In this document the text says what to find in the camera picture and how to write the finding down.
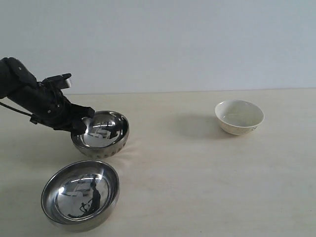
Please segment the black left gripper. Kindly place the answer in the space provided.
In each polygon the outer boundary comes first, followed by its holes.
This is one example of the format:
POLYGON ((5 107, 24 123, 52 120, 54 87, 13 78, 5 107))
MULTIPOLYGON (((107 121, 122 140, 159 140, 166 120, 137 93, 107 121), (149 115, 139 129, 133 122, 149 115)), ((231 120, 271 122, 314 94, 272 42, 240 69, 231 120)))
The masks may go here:
POLYGON ((32 123, 67 130, 75 135, 86 132, 82 118, 93 118, 95 114, 91 107, 71 104, 60 89, 51 85, 25 86, 11 93, 9 99, 31 113, 32 123))

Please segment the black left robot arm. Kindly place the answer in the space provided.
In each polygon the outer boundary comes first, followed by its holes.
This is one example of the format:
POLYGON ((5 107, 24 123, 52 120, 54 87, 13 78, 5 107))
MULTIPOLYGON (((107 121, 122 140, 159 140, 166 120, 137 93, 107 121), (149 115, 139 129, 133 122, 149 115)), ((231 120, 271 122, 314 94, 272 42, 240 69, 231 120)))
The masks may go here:
POLYGON ((61 74, 37 81, 35 76, 16 58, 0 61, 0 97, 8 98, 27 110, 33 124, 75 135, 84 134, 83 118, 92 118, 95 111, 71 103, 62 90, 71 87, 71 74, 61 74))

